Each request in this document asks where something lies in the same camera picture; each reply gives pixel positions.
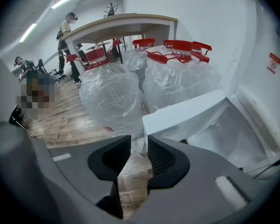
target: black pants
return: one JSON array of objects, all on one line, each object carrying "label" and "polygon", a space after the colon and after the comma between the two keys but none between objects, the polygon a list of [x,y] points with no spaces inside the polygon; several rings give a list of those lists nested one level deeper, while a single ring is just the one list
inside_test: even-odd
[{"label": "black pants", "polygon": [[[70,55],[70,50],[65,50],[64,52],[65,52],[65,54]],[[79,79],[80,73],[79,73],[75,63],[73,61],[71,61],[70,65],[71,65],[71,72],[73,73],[74,81],[79,82],[80,81],[80,79]]]},{"label": "black pants", "polygon": [[59,51],[58,51],[58,55],[59,55],[59,63],[60,63],[59,70],[62,70],[62,71],[63,71],[63,68],[64,68],[64,56],[63,56],[63,52],[59,50]]}]

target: ceiling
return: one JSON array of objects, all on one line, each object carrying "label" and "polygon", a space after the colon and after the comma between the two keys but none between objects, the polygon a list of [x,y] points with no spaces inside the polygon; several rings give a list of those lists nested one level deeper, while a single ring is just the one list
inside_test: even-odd
[{"label": "ceiling", "polygon": [[[60,0],[12,1],[0,20],[0,51],[6,53],[21,44],[25,44],[26,47],[32,45],[43,31],[54,24],[60,24],[69,11],[105,0],[70,0],[52,9],[51,6],[58,1]],[[19,39],[32,23],[36,23],[37,26],[24,43],[19,43]]]}]

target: woman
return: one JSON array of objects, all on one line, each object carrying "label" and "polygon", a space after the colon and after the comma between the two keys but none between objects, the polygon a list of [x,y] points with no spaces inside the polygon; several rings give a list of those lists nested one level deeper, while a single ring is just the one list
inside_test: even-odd
[{"label": "woman", "polygon": [[39,70],[42,74],[48,75],[47,70],[46,70],[46,69],[44,68],[44,66],[43,66],[42,59],[39,59],[37,67],[38,67],[38,70]]}]

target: cable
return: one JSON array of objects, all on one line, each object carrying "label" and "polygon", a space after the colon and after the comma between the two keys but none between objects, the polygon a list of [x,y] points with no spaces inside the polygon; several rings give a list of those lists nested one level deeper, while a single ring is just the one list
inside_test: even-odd
[{"label": "cable", "polygon": [[257,178],[259,175],[261,175],[262,173],[264,173],[265,171],[267,171],[269,168],[271,168],[271,167],[273,167],[273,166],[277,166],[277,165],[279,165],[279,164],[280,164],[280,160],[277,161],[277,162],[275,162],[275,163],[273,163],[271,166],[267,167],[265,170],[261,171],[259,174],[257,174],[255,177],[253,177],[253,179],[254,179],[254,178]]}]

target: wooden floor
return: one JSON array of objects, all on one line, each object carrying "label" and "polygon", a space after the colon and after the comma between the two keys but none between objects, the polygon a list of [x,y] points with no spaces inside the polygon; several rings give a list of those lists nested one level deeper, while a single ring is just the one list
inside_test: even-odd
[{"label": "wooden floor", "polygon": [[[57,84],[59,102],[49,117],[27,120],[28,134],[43,139],[48,148],[82,145],[110,138],[86,112],[79,97],[80,86],[65,79]],[[147,197],[147,181],[153,176],[151,163],[144,149],[141,155],[131,154],[118,176],[119,196],[128,219]]]}]

